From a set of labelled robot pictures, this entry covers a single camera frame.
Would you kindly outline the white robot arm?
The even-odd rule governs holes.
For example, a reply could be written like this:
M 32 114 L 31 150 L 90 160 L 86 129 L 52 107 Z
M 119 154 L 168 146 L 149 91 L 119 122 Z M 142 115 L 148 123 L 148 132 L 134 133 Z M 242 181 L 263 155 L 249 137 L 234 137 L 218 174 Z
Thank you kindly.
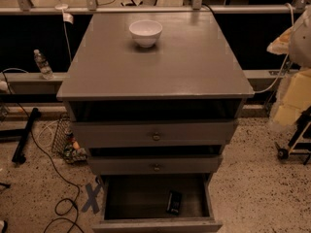
M 295 74 L 288 74 L 280 81 L 277 100 L 270 113 L 272 127 L 290 127 L 311 106 L 311 7 L 308 6 L 294 25 L 266 50 L 277 55 L 286 54 L 300 67 Z

